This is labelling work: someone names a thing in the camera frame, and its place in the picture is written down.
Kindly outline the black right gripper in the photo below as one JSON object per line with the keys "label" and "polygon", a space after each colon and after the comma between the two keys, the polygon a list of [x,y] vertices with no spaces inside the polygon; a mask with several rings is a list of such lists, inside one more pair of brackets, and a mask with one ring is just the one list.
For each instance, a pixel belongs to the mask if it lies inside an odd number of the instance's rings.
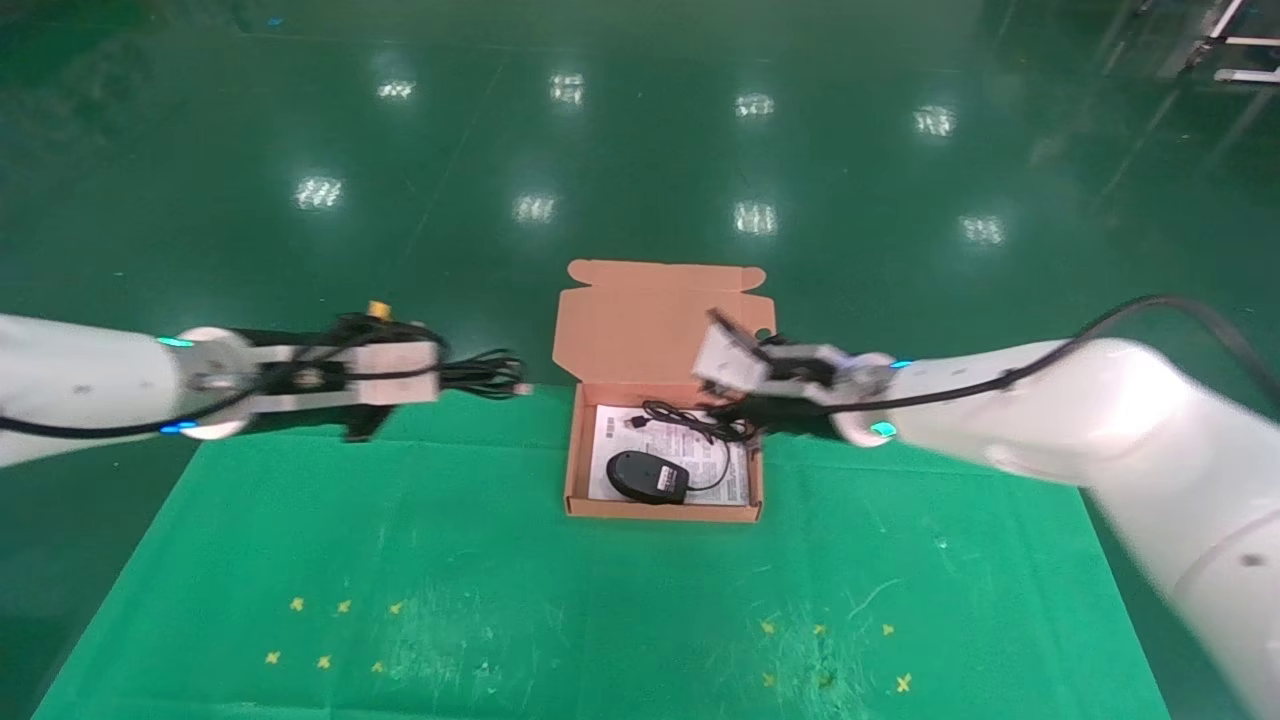
{"label": "black right gripper", "polygon": [[742,420],[763,433],[835,433],[829,405],[852,372],[852,355],[832,345],[760,342],[751,355],[765,363],[760,386],[742,396]]}

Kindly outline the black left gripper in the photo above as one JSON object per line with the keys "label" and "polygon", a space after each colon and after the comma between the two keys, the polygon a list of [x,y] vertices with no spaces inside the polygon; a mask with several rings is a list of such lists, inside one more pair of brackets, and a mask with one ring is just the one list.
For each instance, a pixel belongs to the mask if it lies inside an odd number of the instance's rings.
{"label": "black left gripper", "polygon": [[[289,374],[265,386],[259,402],[268,400],[298,400],[325,393],[348,395],[353,386],[347,380],[347,370],[340,361],[325,361],[312,366],[293,369]],[[259,413],[259,433],[293,430],[315,427],[338,427],[342,439],[349,443],[369,442],[381,429],[393,413],[392,406],[366,404],[325,407],[287,407]]]}

